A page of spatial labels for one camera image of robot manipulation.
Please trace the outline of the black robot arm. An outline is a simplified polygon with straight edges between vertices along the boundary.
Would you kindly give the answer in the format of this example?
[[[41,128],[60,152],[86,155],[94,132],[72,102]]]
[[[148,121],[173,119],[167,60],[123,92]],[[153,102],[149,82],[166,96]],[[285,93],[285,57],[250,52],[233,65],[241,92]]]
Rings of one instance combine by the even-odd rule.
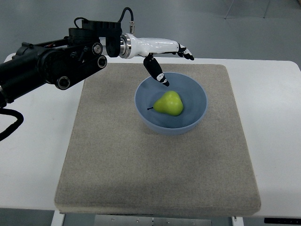
[[[31,44],[24,42],[11,60],[0,65],[0,107],[48,83],[66,90],[103,69],[109,57],[123,53],[121,21],[91,21],[69,29],[60,40]]]

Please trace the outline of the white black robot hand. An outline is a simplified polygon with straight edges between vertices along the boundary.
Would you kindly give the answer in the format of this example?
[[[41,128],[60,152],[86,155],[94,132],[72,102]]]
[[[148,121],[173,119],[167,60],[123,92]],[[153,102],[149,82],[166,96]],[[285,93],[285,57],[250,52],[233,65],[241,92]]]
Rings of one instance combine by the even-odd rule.
[[[130,59],[135,56],[144,58],[143,65],[150,76],[159,83],[169,86],[161,66],[154,58],[155,54],[173,54],[184,57],[188,60],[194,60],[191,52],[182,44],[168,39],[161,38],[137,38],[130,33],[121,35],[120,54],[124,59]]]

